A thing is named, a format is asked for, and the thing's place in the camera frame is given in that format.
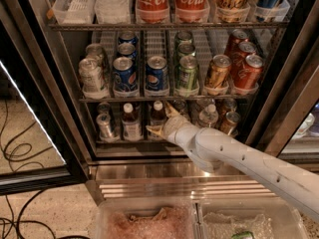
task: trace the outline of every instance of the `robotic arm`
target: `robotic arm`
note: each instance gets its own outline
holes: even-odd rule
[[[319,176],[251,148],[214,128],[198,128],[183,116],[168,119],[160,136],[179,145],[202,170],[228,163],[319,222]]]

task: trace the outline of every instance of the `refrigerator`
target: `refrigerator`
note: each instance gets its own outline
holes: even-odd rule
[[[132,197],[275,197],[267,187],[234,167],[222,165],[214,173],[198,168],[182,149],[165,140],[148,138],[149,102],[186,101],[195,117],[199,100],[221,102],[235,99],[241,115],[235,138],[271,156],[318,171],[318,142],[315,134],[293,137],[319,100],[318,33],[319,0],[285,0],[286,16],[270,22],[214,22],[212,6],[206,22],[175,21],[173,0],[166,22],[138,22],[132,0],[131,22],[121,24],[59,24],[52,16],[56,0],[1,0],[1,68],[33,111],[35,118],[61,156],[62,165],[0,174],[2,194],[86,183],[97,204]],[[208,63],[223,54],[234,29],[249,33],[264,58],[264,72],[253,93],[232,90],[218,96],[202,93]],[[79,62],[86,47],[101,43],[110,68],[117,55],[121,31],[134,31],[139,38],[140,89],[135,97],[88,99],[79,81]],[[181,97],[173,89],[169,71],[169,94],[149,97],[144,92],[144,73],[149,56],[166,58],[172,68],[173,39],[177,31],[191,31],[199,60],[199,91]],[[111,104],[120,134],[124,103],[141,104],[143,138],[105,142],[99,138],[97,105]]]

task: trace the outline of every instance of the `power cord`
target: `power cord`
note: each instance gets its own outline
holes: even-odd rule
[[[21,143],[21,144],[18,144],[12,151],[11,153],[8,152],[8,147],[18,138],[20,137],[21,135],[23,135],[25,132],[27,132],[32,126],[34,126],[36,123],[33,122],[31,123],[27,128],[25,128],[24,130],[22,130],[20,133],[18,133],[17,135],[15,135],[14,137],[12,137],[6,144],[5,146],[3,147],[2,146],[2,143],[1,143],[1,136],[2,136],[2,133],[5,129],[5,127],[7,126],[7,123],[8,123],[8,115],[9,115],[9,112],[8,112],[8,104],[7,104],[7,101],[5,100],[5,111],[6,111],[6,114],[5,114],[5,120],[4,120],[4,123],[2,125],[2,128],[1,128],[1,131],[0,131],[0,148],[1,148],[1,151],[2,151],[2,154],[3,154],[3,157],[8,161],[9,163],[9,166],[10,166],[10,169],[11,171],[13,172],[16,172],[18,170],[20,170],[22,167],[26,166],[26,165],[30,165],[30,164],[39,164],[39,166],[41,166],[41,168],[44,168],[44,165],[41,163],[41,162],[37,162],[37,161],[31,161],[31,162],[27,162],[27,163],[24,163],[22,164],[21,166],[19,166],[18,168],[14,169],[13,166],[12,166],[12,163],[13,162],[23,162],[23,161],[27,161],[27,160],[30,160],[40,154],[42,154],[43,152],[51,149],[53,146],[50,146],[50,147],[47,147],[45,149],[42,149],[38,152],[36,152],[35,154],[32,154],[30,156],[27,156],[25,157],[31,150],[32,150],[32,144],[30,143]],[[17,151],[22,148],[22,147],[26,147],[27,146],[27,150],[25,150],[24,153],[22,154],[16,154]]]
[[[47,228],[49,230],[49,232],[51,233],[52,235],[52,238],[53,239],[90,239],[89,237],[86,237],[86,236],[82,236],[82,235],[70,235],[70,236],[64,236],[64,237],[59,237],[57,238],[55,233],[53,232],[53,230],[45,223],[43,222],[40,222],[40,221],[37,221],[37,220],[21,220],[22,218],[22,215],[25,211],[25,209],[28,207],[28,205],[37,197],[39,196],[40,194],[42,194],[44,191],[46,190],[41,190],[39,192],[37,192],[34,196],[32,196],[22,207],[22,209],[20,210],[19,214],[18,214],[18,218],[17,218],[17,221],[14,221],[14,212],[13,212],[13,209],[12,209],[12,206],[10,204],[10,201],[8,199],[7,196],[6,197],[6,201],[8,203],[8,206],[9,206],[9,209],[10,209],[10,212],[11,212],[11,220],[10,219],[7,219],[7,218],[3,218],[3,217],[0,217],[0,221],[2,221],[2,224],[3,224],[3,229],[2,229],[2,237],[1,239],[6,239],[12,228],[14,228],[15,232],[16,232],[16,235],[17,235],[17,239],[26,239],[22,234],[21,234],[21,231],[20,231],[20,225],[22,223],[34,223],[34,224],[39,224],[39,225],[42,225],[44,226],[45,228]],[[9,225],[10,224],[10,228],[8,229],[7,232],[6,231],[6,225]]]

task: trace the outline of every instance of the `green object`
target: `green object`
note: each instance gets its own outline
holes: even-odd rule
[[[231,236],[231,239],[254,239],[254,237],[250,231],[245,231]]]

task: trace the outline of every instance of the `floor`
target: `floor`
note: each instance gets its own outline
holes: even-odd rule
[[[21,101],[0,101],[0,147],[2,153],[5,149],[7,157],[9,157],[5,158],[3,154],[0,155],[0,174],[16,170],[30,170],[39,168],[39,166],[57,166],[64,163],[39,125],[33,124],[34,121],[34,117]],[[26,133],[19,135],[31,124],[33,125]],[[25,144],[26,142],[34,142],[34,139],[36,139],[36,144]],[[43,149],[46,151],[35,155]],[[13,194],[7,198],[0,196],[1,238],[95,238],[98,207],[84,184],[44,191],[31,201],[23,212],[22,222],[19,226],[22,237],[17,236],[15,229],[9,231],[10,225],[4,225],[4,218],[7,219],[6,223],[8,220],[17,221],[23,206],[36,193]],[[14,218],[12,218],[7,199],[12,206]],[[319,225],[306,216],[302,217],[309,239],[319,238]]]

